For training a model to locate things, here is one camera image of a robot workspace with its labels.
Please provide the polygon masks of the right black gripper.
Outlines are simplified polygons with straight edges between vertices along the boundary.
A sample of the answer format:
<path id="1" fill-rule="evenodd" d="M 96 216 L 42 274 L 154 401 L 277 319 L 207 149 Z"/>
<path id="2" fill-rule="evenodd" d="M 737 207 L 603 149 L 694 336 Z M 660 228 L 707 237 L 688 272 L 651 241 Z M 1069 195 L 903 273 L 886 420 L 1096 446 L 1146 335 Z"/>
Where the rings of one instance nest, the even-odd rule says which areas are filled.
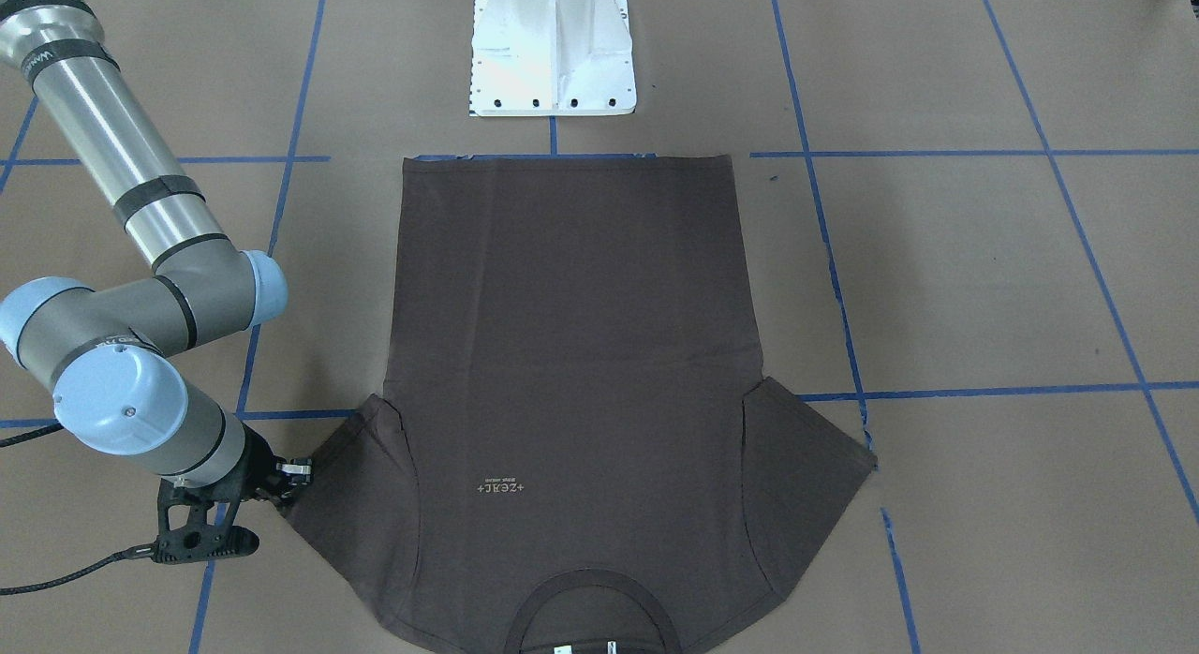
<path id="1" fill-rule="evenodd" d="M 313 482 L 309 458 L 283 460 L 267 440 L 243 424 L 245 449 L 231 472 L 218 482 L 201 487 L 215 502 L 246 502 L 251 499 L 273 505 L 291 505 L 297 496 Z"/>

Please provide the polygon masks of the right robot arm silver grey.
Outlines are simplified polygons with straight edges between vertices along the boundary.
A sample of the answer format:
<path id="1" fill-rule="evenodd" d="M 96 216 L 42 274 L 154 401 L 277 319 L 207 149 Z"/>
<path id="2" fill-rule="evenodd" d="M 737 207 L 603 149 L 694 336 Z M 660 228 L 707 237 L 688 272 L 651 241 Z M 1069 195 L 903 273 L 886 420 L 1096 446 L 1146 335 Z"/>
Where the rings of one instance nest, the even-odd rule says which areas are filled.
<path id="1" fill-rule="evenodd" d="M 94 290 L 44 277 L 4 299 L 4 344 L 52 394 L 58 424 L 175 487 L 234 484 L 287 505 L 311 467 L 185 380 L 171 355 L 275 320 L 275 258 L 240 251 L 185 174 L 104 44 L 84 0 L 4 0 L 4 64 L 29 83 L 153 274 Z"/>

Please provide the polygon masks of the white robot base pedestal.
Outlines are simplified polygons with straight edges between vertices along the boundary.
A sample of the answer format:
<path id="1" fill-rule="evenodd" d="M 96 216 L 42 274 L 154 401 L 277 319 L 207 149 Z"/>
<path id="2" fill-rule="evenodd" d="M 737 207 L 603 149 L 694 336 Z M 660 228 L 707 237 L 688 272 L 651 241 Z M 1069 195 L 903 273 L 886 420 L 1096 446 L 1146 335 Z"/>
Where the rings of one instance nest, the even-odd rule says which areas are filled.
<path id="1" fill-rule="evenodd" d="M 472 116 L 635 112 L 629 1 L 474 0 L 472 17 Z"/>

